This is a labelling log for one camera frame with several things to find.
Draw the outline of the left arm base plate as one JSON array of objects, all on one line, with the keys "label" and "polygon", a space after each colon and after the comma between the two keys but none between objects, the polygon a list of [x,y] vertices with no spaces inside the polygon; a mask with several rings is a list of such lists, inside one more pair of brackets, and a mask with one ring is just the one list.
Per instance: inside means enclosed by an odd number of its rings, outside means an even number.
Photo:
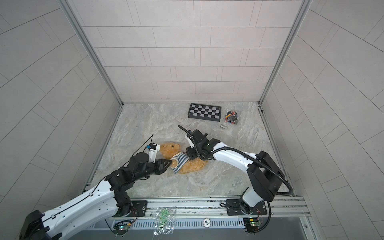
[{"label": "left arm base plate", "polygon": [[125,215],[121,213],[120,210],[114,215],[111,216],[111,218],[136,218],[136,217],[144,217],[146,214],[148,206],[148,201],[145,200],[137,200],[132,201],[130,211],[126,212]]}]

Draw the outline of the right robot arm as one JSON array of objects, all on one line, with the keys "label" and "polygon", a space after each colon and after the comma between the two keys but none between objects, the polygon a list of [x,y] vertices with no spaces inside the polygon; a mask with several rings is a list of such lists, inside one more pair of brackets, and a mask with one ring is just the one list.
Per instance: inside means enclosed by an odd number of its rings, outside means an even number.
[{"label": "right robot arm", "polygon": [[185,132],[190,144],[187,148],[187,155],[190,158],[224,162],[248,175],[252,186],[243,192],[237,207],[244,214],[253,214],[257,204],[272,202],[276,195],[289,196],[293,193],[285,175],[268,153],[242,152],[217,139],[208,140],[207,134],[203,135],[199,130],[191,131],[182,126],[178,127]]}]

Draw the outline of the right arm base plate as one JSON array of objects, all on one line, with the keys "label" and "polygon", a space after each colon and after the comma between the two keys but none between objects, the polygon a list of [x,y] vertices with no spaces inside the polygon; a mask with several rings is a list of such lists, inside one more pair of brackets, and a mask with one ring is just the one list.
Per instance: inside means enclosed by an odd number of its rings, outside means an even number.
[{"label": "right arm base plate", "polygon": [[252,208],[246,207],[243,202],[237,199],[227,199],[224,205],[228,216],[266,216],[268,214],[268,205],[263,201]]}]

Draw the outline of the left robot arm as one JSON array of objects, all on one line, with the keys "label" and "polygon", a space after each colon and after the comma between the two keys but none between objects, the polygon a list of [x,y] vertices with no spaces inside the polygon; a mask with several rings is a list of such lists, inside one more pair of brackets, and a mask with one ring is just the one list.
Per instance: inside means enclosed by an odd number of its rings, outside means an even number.
[{"label": "left robot arm", "polygon": [[20,240],[66,240],[86,227],[109,217],[125,217],[133,204],[127,194],[138,180],[161,175],[172,162],[157,159],[147,153],[131,157],[126,167],[107,175],[95,187],[52,210],[33,211],[25,218]]}]

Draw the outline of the brown teddy bear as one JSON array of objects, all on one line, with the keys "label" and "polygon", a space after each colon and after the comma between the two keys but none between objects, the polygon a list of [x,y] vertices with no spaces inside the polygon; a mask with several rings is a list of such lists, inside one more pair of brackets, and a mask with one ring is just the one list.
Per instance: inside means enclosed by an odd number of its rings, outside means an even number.
[{"label": "brown teddy bear", "polygon": [[175,174],[189,174],[202,170],[207,161],[200,158],[191,159],[186,153],[182,152],[181,145],[176,143],[166,143],[160,146],[160,153],[166,160],[171,160],[170,168]]}]

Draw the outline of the blue white striped sweater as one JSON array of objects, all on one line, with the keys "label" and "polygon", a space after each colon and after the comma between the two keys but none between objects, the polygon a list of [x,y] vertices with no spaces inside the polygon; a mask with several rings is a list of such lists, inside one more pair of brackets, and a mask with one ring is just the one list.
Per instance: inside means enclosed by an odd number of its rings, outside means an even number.
[{"label": "blue white striped sweater", "polygon": [[171,168],[173,172],[176,174],[181,170],[184,164],[186,164],[190,160],[190,157],[184,152],[179,152],[178,154],[171,157],[171,160],[172,160]]}]

